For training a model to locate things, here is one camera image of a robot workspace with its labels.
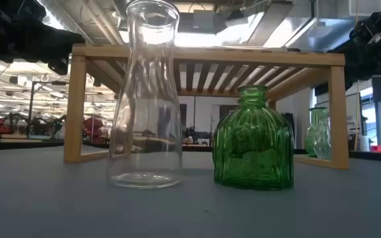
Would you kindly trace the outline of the silver ceiling air duct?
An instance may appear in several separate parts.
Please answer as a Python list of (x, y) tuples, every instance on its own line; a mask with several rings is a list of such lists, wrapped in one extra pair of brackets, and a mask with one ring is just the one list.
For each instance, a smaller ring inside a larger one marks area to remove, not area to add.
[(243, 41), (256, 48), (328, 51), (349, 39), (360, 20), (381, 12), (381, 0), (258, 0)]

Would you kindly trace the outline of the tall clear glass carafe vase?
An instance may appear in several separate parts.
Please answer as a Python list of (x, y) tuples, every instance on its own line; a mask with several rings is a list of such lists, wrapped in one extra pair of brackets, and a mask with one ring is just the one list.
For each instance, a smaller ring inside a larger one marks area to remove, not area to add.
[(106, 167), (108, 183), (126, 188), (178, 184), (182, 123), (173, 75), (179, 12), (164, 0), (126, 9), (130, 57), (118, 95)]

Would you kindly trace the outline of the grey ceiling vent box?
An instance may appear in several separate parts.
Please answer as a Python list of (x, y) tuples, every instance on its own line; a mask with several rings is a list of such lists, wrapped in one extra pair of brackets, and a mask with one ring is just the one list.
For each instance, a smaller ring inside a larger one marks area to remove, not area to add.
[(213, 11), (194, 10), (192, 29), (199, 33), (214, 34), (214, 17), (215, 13)]

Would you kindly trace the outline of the small green glass vase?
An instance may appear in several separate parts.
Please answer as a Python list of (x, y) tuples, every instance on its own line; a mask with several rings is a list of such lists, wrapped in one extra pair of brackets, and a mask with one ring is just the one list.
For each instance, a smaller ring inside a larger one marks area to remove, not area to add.
[(329, 111), (325, 107), (311, 108), (311, 124), (306, 132), (305, 146), (309, 157), (331, 159)]

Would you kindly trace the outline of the red cabinet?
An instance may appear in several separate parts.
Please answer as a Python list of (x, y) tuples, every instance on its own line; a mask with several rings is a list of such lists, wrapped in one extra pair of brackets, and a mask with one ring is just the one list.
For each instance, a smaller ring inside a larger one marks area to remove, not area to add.
[(104, 143), (103, 122), (94, 117), (90, 117), (83, 121), (83, 139), (91, 143)]

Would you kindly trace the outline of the wooden slatted shelf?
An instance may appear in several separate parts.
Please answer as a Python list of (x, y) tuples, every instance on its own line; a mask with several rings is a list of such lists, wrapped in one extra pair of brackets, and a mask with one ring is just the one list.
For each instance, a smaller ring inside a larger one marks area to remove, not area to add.
[[(129, 56), (126, 46), (76, 44), (72, 48), (65, 163), (104, 159), (107, 152), (82, 153), (86, 76), (117, 93), (123, 83), (120, 63)], [(268, 87), (269, 107), (298, 91), (328, 84), (331, 122), (330, 160), (295, 156), (294, 161), (333, 169), (349, 168), (343, 54), (244, 50), (237, 48), (175, 48), (174, 73), (181, 96), (236, 97), (244, 83)]]

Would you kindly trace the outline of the black metal stand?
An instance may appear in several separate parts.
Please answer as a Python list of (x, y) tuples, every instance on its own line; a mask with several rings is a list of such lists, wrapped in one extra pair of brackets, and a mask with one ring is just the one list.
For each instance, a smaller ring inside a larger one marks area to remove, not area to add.
[[(32, 125), (32, 109), (33, 109), (33, 100), (34, 100), (34, 94), (38, 89), (35, 89), (36, 84), (40, 84), (38, 81), (33, 81), (31, 86), (31, 92), (30, 92), (30, 103), (29, 103), (29, 110), (28, 110), (28, 118), (26, 120), (27, 126), (26, 126), (26, 137), (30, 138), (30, 127)], [(52, 81), (52, 85), (58, 85), (58, 86), (66, 86), (68, 85), (68, 82), (65, 81)]]

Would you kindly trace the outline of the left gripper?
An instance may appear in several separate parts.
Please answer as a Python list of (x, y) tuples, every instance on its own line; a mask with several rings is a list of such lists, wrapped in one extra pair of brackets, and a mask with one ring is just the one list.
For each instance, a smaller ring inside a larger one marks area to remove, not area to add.
[[(0, 0), (0, 60), (21, 58), (42, 61), (58, 75), (67, 75), (74, 44), (84, 44), (82, 35), (45, 26), (45, 8), (37, 0)], [(33, 44), (49, 30), (46, 51)]]

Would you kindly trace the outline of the white paper roll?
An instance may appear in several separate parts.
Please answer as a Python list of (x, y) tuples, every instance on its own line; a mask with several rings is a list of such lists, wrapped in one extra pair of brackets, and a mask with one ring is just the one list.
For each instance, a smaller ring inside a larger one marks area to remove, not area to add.
[(368, 136), (359, 136), (359, 151), (367, 152), (370, 151), (370, 138)]

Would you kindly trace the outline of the squat green ribbed glass vase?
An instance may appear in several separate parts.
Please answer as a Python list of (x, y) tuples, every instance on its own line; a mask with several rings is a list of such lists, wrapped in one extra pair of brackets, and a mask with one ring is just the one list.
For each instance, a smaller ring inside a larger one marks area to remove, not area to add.
[(255, 190), (283, 190), (294, 185), (294, 135), (283, 115), (266, 106), (266, 86), (238, 89), (239, 106), (214, 132), (214, 181)]

